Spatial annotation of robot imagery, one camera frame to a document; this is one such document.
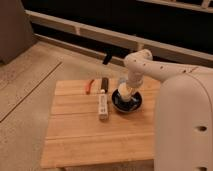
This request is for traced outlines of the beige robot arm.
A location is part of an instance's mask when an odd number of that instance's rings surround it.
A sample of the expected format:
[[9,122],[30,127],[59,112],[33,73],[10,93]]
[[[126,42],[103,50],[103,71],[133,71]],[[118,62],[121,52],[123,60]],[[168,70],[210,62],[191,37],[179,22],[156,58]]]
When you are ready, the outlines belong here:
[[124,59],[127,85],[161,82],[155,103],[154,170],[213,171],[213,68],[157,62],[150,51]]

